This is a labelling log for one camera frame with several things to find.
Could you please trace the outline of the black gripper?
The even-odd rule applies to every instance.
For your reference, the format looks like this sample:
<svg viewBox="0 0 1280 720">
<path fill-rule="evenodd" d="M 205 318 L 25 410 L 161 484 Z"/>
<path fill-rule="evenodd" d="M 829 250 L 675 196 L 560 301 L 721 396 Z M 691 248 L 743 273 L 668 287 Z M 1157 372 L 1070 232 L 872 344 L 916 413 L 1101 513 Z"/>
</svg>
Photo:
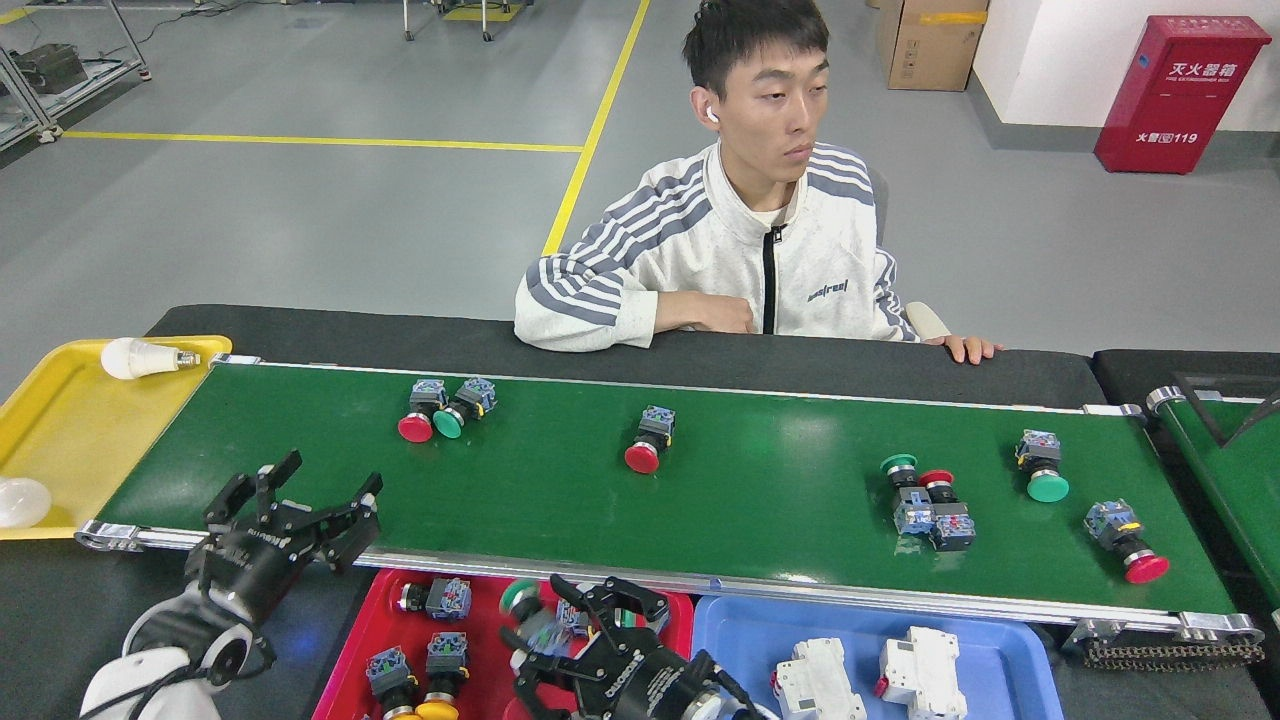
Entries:
<svg viewBox="0 0 1280 720">
<path fill-rule="evenodd" d="M 342 574 L 380 533 L 380 473 L 371 473 L 346 505 L 303 512 L 285 529 L 269 527 L 276 489 L 301 464 L 300 451 L 291 450 L 253 475 L 232 477 L 205 509 L 209 536 L 186 562 L 186 579 L 196 592 L 206 589 L 214 603 L 256 625 L 268 620 L 312 559 Z M 256 524 L 233 523 L 250 500 Z"/>
<path fill-rule="evenodd" d="M 595 629 L 589 646 L 579 657 L 581 676 L 575 680 L 575 693 L 568 680 L 538 680 L 520 685 L 518 679 L 529 650 L 557 657 L 572 659 L 588 643 L 564 625 L 526 632 L 503 626 L 503 643 L 512 651 L 509 667 L 515 697 L 506 706 L 503 719 L 535 719 L 524 702 L 532 692 L 540 707 L 580 719 L 714 719 L 721 712 L 721 688 L 714 679 L 716 661 L 705 651 L 686 660 L 664 646 L 626 650 L 621 653 L 604 646 L 635 646 L 641 628 L 623 628 L 614 619 L 618 609 L 645 619 L 644 630 L 653 637 L 669 616 L 668 600 L 632 582 L 608 577 L 600 584 L 581 591 L 562 575 L 552 577 L 552 589 L 588 616 Z"/>
</svg>

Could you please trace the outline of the seated person's right hand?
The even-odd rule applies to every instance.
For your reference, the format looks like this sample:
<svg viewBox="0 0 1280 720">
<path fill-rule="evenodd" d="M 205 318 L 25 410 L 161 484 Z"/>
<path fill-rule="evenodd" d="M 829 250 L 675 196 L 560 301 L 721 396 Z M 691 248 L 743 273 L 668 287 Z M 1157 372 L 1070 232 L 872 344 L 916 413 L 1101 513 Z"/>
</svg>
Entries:
<svg viewBox="0 0 1280 720">
<path fill-rule="evenodd" d="M 696 331 L 751 334 L 755 332 L 755 316 L 750 302 L 745 299 L 692 293 L 692 320 L 690 327 Z"/>
</svg>

